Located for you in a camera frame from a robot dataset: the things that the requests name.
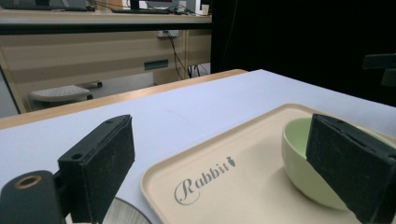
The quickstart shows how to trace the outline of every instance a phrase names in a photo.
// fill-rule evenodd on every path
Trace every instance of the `rabbit logo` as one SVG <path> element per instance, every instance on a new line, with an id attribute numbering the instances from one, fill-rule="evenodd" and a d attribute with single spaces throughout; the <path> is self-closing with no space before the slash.
<path id="1" fill-rule="evenodd" d="M 235 161 L 231 157 L 227 157 L 226 162 L 216 164 L 216 166 L 209 168 L 208 171 L 202 172 L 198 178 L 184 179 L 175 188 L 175 200 L 182 205 L 195 203 L 201 196 L 200 189 L 220 176 L 226 175 L 235 166 Z"/>

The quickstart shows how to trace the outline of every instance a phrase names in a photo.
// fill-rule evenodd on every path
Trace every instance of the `cable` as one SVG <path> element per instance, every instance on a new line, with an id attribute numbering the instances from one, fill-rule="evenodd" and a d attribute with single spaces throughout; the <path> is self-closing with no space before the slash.
<path id="1" fill-rule="evenodd" d="M 184 71 L 189 75 L 189 77 L 191 78 L 191 74 L 190 74 L 190 72 L 188 71 L 188 69 L 186 69 L 186 67 L 184 66 L 184 64 L 181 62 L 181 60 L 178 58 L 178 56 L 177 56 L 177 53 L 176 53 L 176 50 L 175 50 L 175 43 L 173 42 L 173 38 L 172 38 L 172 36 L 171 36 L 171 34 L 168 32 L 168 31 L 163 31 L 167 36 L 168 36 L 168 38 L 169 38 L 169 41 L 171 42 L 171 45 L 172 45 L 172 48 L 173 48 L 173 51 L 174 51 L 174 57 L 175 57 L 175 68 L 176 68 L 176 71 L 177 71 L 177 74 L 178 74 L 178 76 L 183 80 L 184 78 L 180 75 L 180 73 L 178 72 L 178 69 L 177 69 L 177 61 L 180 63 L 180 65 L 183 67 L 183 69 L 184 69 Z"/>

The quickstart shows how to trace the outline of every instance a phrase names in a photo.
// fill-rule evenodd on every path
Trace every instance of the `table surface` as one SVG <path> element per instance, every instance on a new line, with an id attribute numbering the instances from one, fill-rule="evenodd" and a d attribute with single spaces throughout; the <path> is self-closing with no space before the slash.
<path id="1" fill-rule="evenodd" d="M 396 136 L 396 108 L 264 70 L 233 70 L 140 91 L 0 119 L 0 186 L 57 159 L 106 119 L 133 117 L 135 163 L 117 196 L 160 223 L 140 190 L 153 164 L 284 104 L 305 105 Z"/>
<path id="2" fill-rule="evenodd" d="M 122 14 L 107 11 L 50 12 L 38 10 L 8 10 L 0 8 L 0 24 L 150 24 L 150 23 L 211 23 L 209 16 Z"/>

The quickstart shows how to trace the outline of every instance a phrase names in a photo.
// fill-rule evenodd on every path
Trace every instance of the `wooden table edge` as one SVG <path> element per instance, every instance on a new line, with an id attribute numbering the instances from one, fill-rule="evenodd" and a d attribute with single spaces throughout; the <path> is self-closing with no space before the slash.
<path id="1" fill-rule="evenodd" d="M 148 87 L 145 89 L 140 89 L 136 91 L 128 91 L 125 93 L 119 93 L 115 95 L 109 95 L 102 98 L 92 99 L 89 101 L 73 103 L 70 105 L 61 105 L 53 108 L 37 110 L 29 113 L 19 114 L 15 116 L 5 117 L 0 119 L 0 130 L 10 127 L 15 127 L 31 122 L 40 121 L 43 119 L 51 119 L 55 117 L 60 117 L 67 114 L 77 113 L 83 110 L 88 110 L 92 108 L 96 108 L 103 105 L 111 105 L 127 100 L 132 100 L 144 96 L 148 96 L 151 94 L 171 91 L 178 88 L 183 88 L 191 85 L 196 85 L 200 83 L 204 83 L 211 80 L 221 79 L 224 77 L 231 77 L 239 74 L 246 73 L 245 70 L 234 69 L 225 72 L 219 72 L 216 74 L 204 76 L 204 77 L 195 77 L 185 80 L 180 80 L 177 82 L 162 84 L 159 86 Z"/>

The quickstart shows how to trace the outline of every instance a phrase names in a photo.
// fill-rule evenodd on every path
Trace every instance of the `wooden panel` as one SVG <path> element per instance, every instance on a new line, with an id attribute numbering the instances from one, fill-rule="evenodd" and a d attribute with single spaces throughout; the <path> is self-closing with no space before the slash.
<path id="1" fill-rule="evenodd" d="M 182 42 L 181 36 L 174 38 L 180 57 Z M 142 74 L 147 72 L 144 62 L 168 60 L 168 68 L 175 68 L 174 50 L 169 39 L 158 38 L 154 31 L 8 35 L 1 36 L 0 45 L 20 94 Z"/>

